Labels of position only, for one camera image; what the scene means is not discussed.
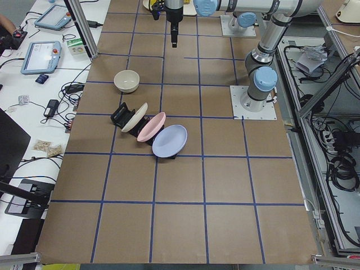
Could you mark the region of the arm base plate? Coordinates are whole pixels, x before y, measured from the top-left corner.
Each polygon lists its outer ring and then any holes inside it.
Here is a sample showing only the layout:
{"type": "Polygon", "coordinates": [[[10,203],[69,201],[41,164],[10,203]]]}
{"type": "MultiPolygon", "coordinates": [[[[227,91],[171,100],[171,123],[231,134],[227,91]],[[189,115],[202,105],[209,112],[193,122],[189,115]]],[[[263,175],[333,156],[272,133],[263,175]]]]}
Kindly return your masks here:
{"type": "Polygon", "coordinates": [[[224,37],[255,38],[256,32],[253,25],[242,27],[233,15],[221,15],[220,22],[224,37]]]}
{"type": "Polygon", "coordinates": [[[277,120],[275,101],[269,92],[265,101],[252,101],[247,97],[248,86],[231,85],[233,118],[238,120],[277,120]]]}

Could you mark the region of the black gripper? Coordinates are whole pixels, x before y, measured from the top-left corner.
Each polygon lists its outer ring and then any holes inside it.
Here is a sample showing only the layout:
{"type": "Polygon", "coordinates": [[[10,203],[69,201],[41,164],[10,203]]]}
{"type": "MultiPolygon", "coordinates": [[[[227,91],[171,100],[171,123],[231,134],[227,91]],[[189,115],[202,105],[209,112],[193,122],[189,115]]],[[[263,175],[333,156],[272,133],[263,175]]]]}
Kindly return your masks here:
{"type": "Polygon", "coordinates": [[[183,20],[183,0],[165,0],[165,12],[171,27],[171,44],[177,48],[179,23],[183,20]]]}

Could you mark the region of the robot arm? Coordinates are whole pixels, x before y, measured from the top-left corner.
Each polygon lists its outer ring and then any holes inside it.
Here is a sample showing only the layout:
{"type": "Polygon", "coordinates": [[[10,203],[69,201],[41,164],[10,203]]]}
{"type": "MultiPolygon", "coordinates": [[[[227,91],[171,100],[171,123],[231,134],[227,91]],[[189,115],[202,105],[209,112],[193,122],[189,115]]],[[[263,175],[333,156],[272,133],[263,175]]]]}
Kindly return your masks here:
{"type": "Polygon", "coordinates": [[[233,34],[243,34],[256,23],[257,17],[253,12],[234,11],[228,23],[233,34]]]}
{"type": "Polygon", "coordinates": [[[263,110],[269,93],[277,83],[277,73],[270,67],[275,50],[292,19],[315,11],[322,1],[193,1],[200,16],[216,11],[262,12],[271,16],[257,47],[247,55],[245,67],[250,85],[240,98],[241,106],[254,113],[263,110]]]}

